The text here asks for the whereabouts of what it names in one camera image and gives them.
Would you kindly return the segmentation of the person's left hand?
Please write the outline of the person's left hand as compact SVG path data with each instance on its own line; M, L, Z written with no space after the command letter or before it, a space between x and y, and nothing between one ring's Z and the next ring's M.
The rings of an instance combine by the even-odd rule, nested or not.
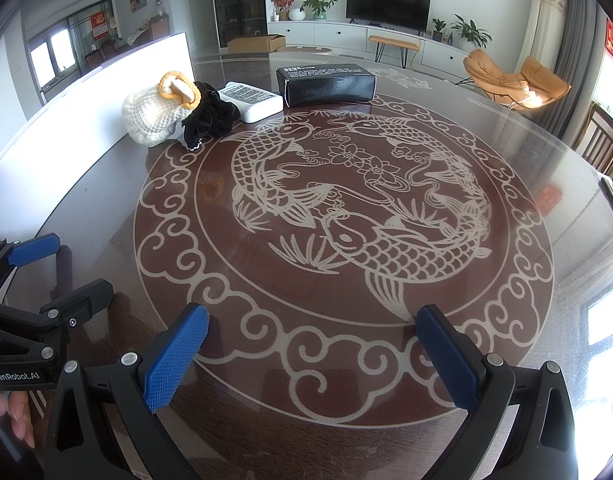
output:
M29 398L25 391L13 391L8 396L0 392L0 418L4 415L10 417L11 430L16 438L35 448Z

